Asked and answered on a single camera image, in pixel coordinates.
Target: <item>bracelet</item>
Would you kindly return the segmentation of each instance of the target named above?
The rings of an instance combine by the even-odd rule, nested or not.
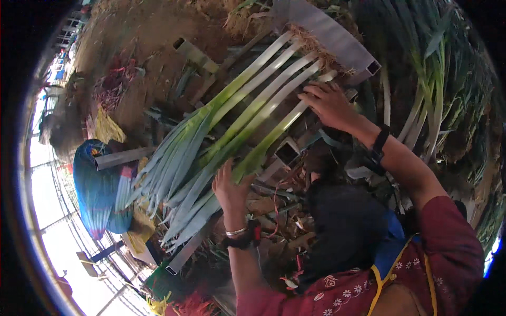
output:
[[[233,231],[233,232],[225,231],[225,234],[227,234],[227,236],[235,236],[235,235],[239,235],[242,232],[245,232],[247,229],[248,229],[247,227],[244,227],[242,229],[239,229],[238,231]]]
[[[247,249],[250,244],[253,244],[253,247],[258,247],[261,239],[262,227],[260,226],[260,222],[258,220],[250,220],[247,224],[248,229],[244,235],[239,236],[237,239],[231,239],[225,237],[222,242],[222,245],[225,248],[239,248],[239,249]]]

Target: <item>soil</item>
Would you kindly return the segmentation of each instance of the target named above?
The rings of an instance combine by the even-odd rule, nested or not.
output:
[[[110,113],[129,139],[144,136],[146,118],[143,111],[154,103],[165,102],[171,87],[177,84],[184,57],[173,48],[183,37],[220,64],[227,56],[227,47],[242,42],[223,30],[227,14],[220,2],[193,3],[153,0],[102,0],[92,11],[92,17],[83,29],[74,66],[86,76],[86,97],[79,100],[82,117],[96,115],[96,102],[91,92],[97,79],[104,76],[114,56],[121,52],[137,60],[137,67],[146,70],[145,77],[137,76],[125,92],[117,109]],[[181,116],[199,85],[189,85],[183,101],[167,106],[174,117]]]

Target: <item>dry grass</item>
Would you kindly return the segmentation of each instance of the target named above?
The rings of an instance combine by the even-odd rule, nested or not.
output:
[[[345,68],[342,65],[339,65],[335,61],[335,55],[326,48],[322,47],[316,36],[295,24],[289,24],[288,28],[293,33],[293,36],[301,41],[301,52],[304,54],[308,54],[310,52],[317,53],[318,59],[323,63],[322,70],[328,71],[330,69],[335,69],[339,72],[339,76],[343,78],[355,74],[355,69]]]
[[[253,37],[263,30],[270,27],[270,18],[266,16],[258,17],[258,6],[251,8],[242,8],[238,12],[231,14],[234,9],[244,0],[210,0],[220,2],[221,6],[228,14],[224,28],[231,36],[242,35],[242,38]]]

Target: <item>leek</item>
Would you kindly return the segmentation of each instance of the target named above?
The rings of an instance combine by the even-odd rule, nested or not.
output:
[[[228,113],[237,103],[244,99],[251,91],[258,87],[268,77],[270,77],[276,70],[279,69],[292,55],[301,47],[301,44],[295,42],[288,47],[283,54],[281,54],[275,61],[273,61],[268,67],[266,67],[261,73],[256,75],[250,82],[245,84],[238,92],[236,92],[225,104],[218,110],[211,122],[211,128],[213,128],[225,114]]]
[[[248,107],[239,115],[239,117],[232,123],[225,134],[211,147],[207,149],[207,153],[199,160],[200,166],[205,166],[214,157],[214,155],[223,148],[255,115],[255,113],[267,102],[267,100],[302,67],[309,64],[316,58],[315,53],[309,53],[304,57],[300,58],[296,62],[286,68],[276,79],[274,79],[270,85],[267,86],[251,103]]]
[[[186,227],[189,221],[193,218],[195,213],[198,211],[194,206],[195,201],[198,196],[202,192],[202,190],[207,186],[210,179],[215,174],[216,170],[231,156],[234,152],[251,136],[251,134],[256,130],[256,128],[274,111],[274,109],[283,101],[286,96],[292,92],[297,86],[307,80],[311,75],[316,73],[321,67],[321,62],[315,62],[311,67],[307,68],[301,74],[299,74],[295,79],[286,84],[280,91],[269,101],[269,103],[249,122],[249,124],[237,135],[232,141],[228,142],[225,146],[220,148],[216,154],[210,159],[208,164],[199,172],[198,175],[194,177],[191,182],[194,185],[188,191],[188,193],[184,192],[182,196],[184,196],[184,200],[181,204],[174,210],[176,212],[173,215],[173,220],[171,221],[171,226],[166,234],[171,238],[175,234],[177,234],[181,229]],[[276,82],[272,82],[264,91],[272,91],[273,89],[277,89]]]
[[[320,82],[327,82],[332,80],[336,76],[336,71],[331,71],[329,73],[326,73],[318,78],[318,81]],[[293,84],[295,85],[296,79],[292,80],[289,84],[286,86]],[[271,105],[274,105],[275,103],[279,103],[279,101],[275,99],[281,99],[282,95],[286,93],[287,90],[293,90],[294,87],[287,87],[286,90],[282,93],[281,91],[277,93],[273,100],[270,101]],[[281,121],[279,124],[243,159],[239,165],[234,168],[232,171],[232,177],[236,183],[240,183],[242,177],[245,174],[249,174],[252,171],[256,169],[256,167],[260,166],[260,164],[263,161],[263,158],[265,158],[265,154],[269,147],[291,126],[293,122],[297,120],[297,118],[307,109],[308,105],[304,103],[303,101],[300,101],[292,111]],[[259,113],[257,116],[262,117],[266,115],[269,112],[269,105],[267,105],[262,111],[265,110],[265,112]],[[248,125],[250,128],[255,125],[255,123],[251,123]],[[241,135],[238,135],[235,139],[241,139]],[[162,243],[168,243],[169,240],[174,236],[174,231],[181,231],[178,238],[171,242],[171,248],[170,250],[176,249],[178,246],[182,245],[184,242],[186,242],[188,239],[190,239],[192,236],[194,236],[202,227],[207,223],[207,221],[210,219],[210,217],[217,212],[221,206],[218,203],[218,200],[216,199],[216,196],[214,196],[214,193],[212,190],[208,190],[208,192],[198,199],[198,201],[194,204],[194,206],[190,209],[189,212],[185,214],[185,221],[187,222],[186,225],[179,225],[179,227],[175,228],[170,234],[165,235],[164,239],[162,240]]]
[[[220,107],[253,77],[291,37],[291,32],[281,35],[216,97],[204,107],[194,111],[164,138],[146,167],[135,179],[134,185],[139,183],[141,185],[133,192],[129,199],[130,203],[134,197],[149,196],[147,212],[153,212],[153,214],[156,212],[165,196],[175,192],[184,181],[200,144],[210,129],[211,121]]]

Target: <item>woman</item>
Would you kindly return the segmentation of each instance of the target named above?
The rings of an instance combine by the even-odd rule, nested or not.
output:
[[[357,114],[336,84],[313,82],[304,91],[299,98],[323,124],[350,133],[367,148],[380,146],[381,167],[410,194],[420,234],[404,236],[393,213],[359,189],[315,183],[310,211],[319,241],[301,276],[309,286],[288,299],[266,284],[251,249],[229,247],[237,315],[459,314],[483,273],[483,250],[471,226],[432,171]],[[250,180],[232,183],[227,161],[213,182],[231,239],[250,235],[245,223]]]

